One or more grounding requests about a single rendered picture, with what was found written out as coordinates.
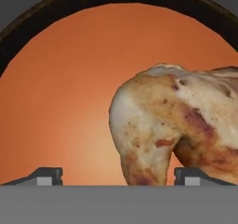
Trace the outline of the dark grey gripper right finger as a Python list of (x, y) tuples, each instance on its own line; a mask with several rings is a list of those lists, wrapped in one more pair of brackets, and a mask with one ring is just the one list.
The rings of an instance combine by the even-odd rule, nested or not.
[(176, 167), (174, 176), (175, 186), (233, 186), (233, 183), (208, 176), (199, 168)]

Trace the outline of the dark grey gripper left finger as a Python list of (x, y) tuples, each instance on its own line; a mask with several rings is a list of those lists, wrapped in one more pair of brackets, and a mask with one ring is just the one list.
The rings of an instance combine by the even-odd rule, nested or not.
[(61, 167), (38, 167), (29, 176), (7, 182), (10, 185), (57, 186), (62, 185)]

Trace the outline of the browned chicken drumstick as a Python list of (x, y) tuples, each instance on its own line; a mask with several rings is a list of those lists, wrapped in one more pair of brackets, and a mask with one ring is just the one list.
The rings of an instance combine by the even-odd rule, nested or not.
[(164, 186), (172, 155), (238, 185), (238, 67), (140, 72), (116, 91), (109, 126), (129, 185)]

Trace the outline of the black saucepan with orange marinade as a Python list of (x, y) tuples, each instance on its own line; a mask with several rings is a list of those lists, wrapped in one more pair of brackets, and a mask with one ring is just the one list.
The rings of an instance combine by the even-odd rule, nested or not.
[(158, 62), (238, 64), (238, 18), (210, 0), (44, 0), (0, 32), (0, 183), (59, 166), (68, 185), (121, 185), (108, 109)]

